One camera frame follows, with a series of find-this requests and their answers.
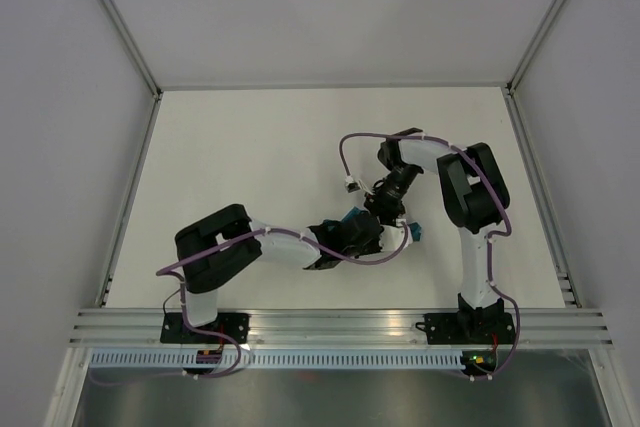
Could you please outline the teal satin napkin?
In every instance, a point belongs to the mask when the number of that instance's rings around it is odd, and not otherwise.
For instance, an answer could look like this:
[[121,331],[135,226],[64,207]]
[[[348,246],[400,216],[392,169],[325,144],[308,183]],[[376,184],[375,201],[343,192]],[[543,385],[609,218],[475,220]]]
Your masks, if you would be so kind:
[[[357,225],[364,226],[366,223],[368,224],[376,224],[379,226],[379,242],[380,236],[385,225],[382,225],[378,219],[373,216],[369,211],[353,207],[350,211],[348,211],[341,220],[334,219],[325,219],[322,221],[322,225],[326,226],[328,229],[338,228],[340,227],[342,230],[346,230],[348,227],[355,228]],[[406,223],[405,219],[399,219],[395,225],[400,223],[405,224],[410,230],[412,234],[413,242],[419,242],[422,237],[422,227],[417,222]]]

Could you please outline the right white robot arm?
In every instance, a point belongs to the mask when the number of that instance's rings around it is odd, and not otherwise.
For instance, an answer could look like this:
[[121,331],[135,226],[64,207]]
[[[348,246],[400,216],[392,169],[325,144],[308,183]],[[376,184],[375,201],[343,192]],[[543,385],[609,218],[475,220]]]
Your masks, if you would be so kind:
[[510,196],[489,145],[465,149],[428,141],[411,128],[385,139],[377,153],[388,175],[365,197],[364,206],[383,224],[394,225],[406,209],[403,198],[415,178],[438,176],[444,209],[458,228],[463,280],[453,332],[467,342],[482,342],[505,326],[504,300],[491,287],[490,232],[504,221]]

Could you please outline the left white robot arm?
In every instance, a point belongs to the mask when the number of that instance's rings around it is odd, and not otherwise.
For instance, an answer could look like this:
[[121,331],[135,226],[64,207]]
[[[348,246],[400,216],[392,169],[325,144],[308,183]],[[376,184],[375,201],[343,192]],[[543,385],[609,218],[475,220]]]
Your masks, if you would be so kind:
[[342,257],[359,258],[382,251],[383,226],[370,213],[352,209],[341,220],[325,220],[294,232],[270,233],[268,226],[249,216],[241,204],[231,204],[180,230],[174,237],[180,261],[248,234],[215,253],[182,267],[185,279],[184,332],[206,343],[218,331],[218,290],[251,263],[263,261],[305,270],[336,267]]

